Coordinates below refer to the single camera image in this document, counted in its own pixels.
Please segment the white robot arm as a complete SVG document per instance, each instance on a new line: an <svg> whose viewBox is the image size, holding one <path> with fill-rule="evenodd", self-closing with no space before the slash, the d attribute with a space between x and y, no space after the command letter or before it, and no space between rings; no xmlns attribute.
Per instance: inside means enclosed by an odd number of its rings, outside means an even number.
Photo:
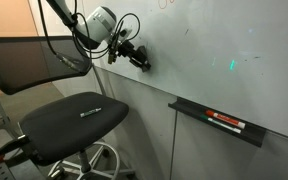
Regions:
<svg viewBox="0 0 288 180"><path fill-rule="evenodd" d="M77 11L71 11L65 0L46 0L63 24L72 32L75 42L81 49L90 54L95 53L100 44L105 41L107 47L101 51L108 54L108 63L112 64L120 56L128 57L135 67L147 71L151 68L144 46L135 46L131 43L138 33L130 36L132 30L123 28L123 19L134 16L140 25L140 20L134 13L125 14L120 20L105 6L97 7L87 18Z"/></svg>

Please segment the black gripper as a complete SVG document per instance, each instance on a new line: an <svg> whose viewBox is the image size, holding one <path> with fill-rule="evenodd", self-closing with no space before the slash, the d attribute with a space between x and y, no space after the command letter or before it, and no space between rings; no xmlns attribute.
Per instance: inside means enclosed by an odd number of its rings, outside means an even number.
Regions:
<svg viewBox="0 0 288 180"><path fill-rule="evenodd" d="M124 41L118 47L118 55L128 57L130 63L132 63L135 67L143 68L144 63L141 62L141 52L139 50L139 47L137 49L134 49L134 45L130 41Z"/></svg>

